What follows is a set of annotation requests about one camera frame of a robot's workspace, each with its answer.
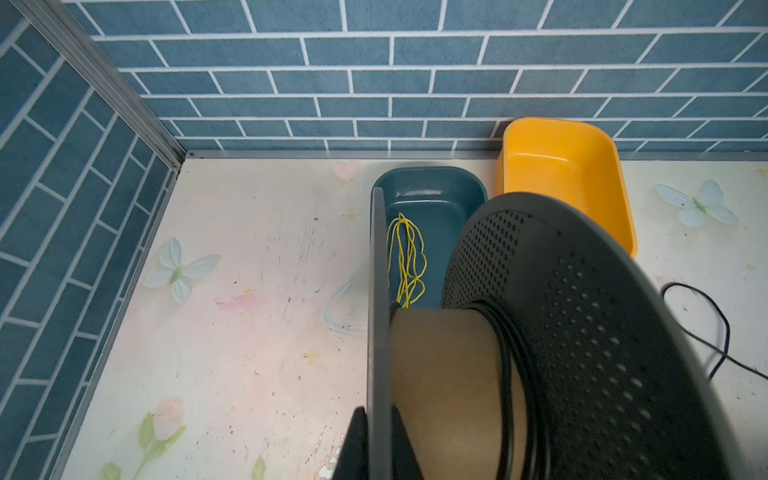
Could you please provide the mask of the grey perforated cable spool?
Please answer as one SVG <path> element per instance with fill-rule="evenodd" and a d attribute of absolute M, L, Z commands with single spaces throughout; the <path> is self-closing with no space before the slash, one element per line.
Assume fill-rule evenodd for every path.
<path fill-rule="evenodd" d="M 368 479 L 392 478 L 392 406 L 423 479 L 743 479 L 698 359 L 601 227 L 532 193 L 462 229 L 436 309 L 389 294 L 371 199 Z"/>

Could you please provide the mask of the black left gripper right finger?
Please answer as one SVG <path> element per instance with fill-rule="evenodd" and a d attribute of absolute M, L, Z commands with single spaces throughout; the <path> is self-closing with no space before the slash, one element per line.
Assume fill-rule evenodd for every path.
<path fill-rule="evenodd" d="M 392 478 L 394 480 L 423 479 L 402 417 L 395 405 L 392 406 Z"/>

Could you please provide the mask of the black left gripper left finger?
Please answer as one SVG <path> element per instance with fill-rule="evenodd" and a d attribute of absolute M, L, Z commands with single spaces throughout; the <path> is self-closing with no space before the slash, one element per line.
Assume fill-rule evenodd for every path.
<path fill-rule="evenodd" d="M 368 479 L 368 422 L 363 406 L 352 414 L 332 479 Z"/>

